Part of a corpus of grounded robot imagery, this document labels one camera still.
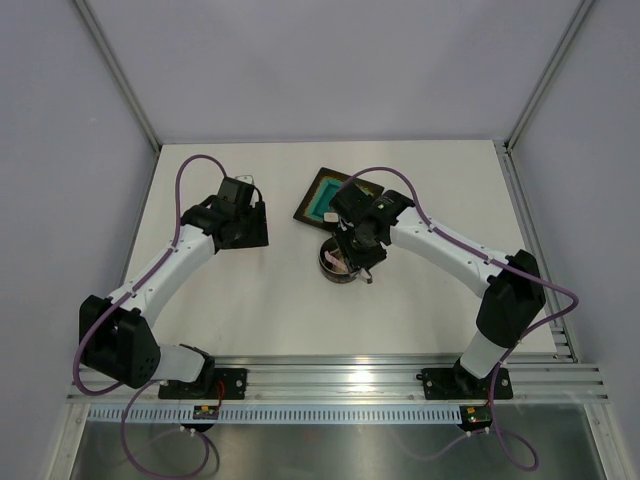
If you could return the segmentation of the round steel lunch box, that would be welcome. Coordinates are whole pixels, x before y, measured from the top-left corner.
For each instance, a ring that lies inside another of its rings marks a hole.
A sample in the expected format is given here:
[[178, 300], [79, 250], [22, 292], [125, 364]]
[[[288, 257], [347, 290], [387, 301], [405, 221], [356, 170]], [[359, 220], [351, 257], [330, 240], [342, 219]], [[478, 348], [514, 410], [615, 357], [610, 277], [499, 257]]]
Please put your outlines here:
[[320, 247], [318, 264], [323, 276], [336, 284], [347, 284], [358, 279], [360, 272], [354, 270], [347, 257], [331, 237]]

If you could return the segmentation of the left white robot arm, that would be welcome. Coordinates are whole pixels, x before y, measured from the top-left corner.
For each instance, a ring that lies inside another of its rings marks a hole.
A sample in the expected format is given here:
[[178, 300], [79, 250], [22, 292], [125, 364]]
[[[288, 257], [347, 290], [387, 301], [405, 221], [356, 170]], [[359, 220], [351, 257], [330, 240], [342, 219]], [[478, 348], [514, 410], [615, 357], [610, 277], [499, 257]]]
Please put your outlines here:
[[179, 214], [173, 239], [137, 276], [105, 298], [84, 300], [74, 365], [116, 386], [138, 389], [159, 380], [195, 398], [208, 396], [216, 385], [214, 357], [192, 346], [159, 344], [153, 325], [184, 282], [219, 251], [268, 243], [260, 190], [241, 178], [224, 178], [216, 194]]

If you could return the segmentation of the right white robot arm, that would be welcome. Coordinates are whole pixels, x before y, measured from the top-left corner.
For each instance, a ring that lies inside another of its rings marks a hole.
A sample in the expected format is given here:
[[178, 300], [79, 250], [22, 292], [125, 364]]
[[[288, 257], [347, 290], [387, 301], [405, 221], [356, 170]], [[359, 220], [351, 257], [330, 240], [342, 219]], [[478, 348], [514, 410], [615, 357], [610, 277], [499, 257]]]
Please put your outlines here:
[[369, 273], [390, 247], [416, 254], [469, 288], [481, 301], [476, 332], [448, 369], [424, 369], [426, 397], [479, 399], [488, 394], [500, 359], [513, 349], [546, 304], [535, 257], [490, 250], [423, 217], [417, 203], [394, 190], [378, 197], [341, 187], [329, 203], [338, 216], [332, 234], [350, 276]]

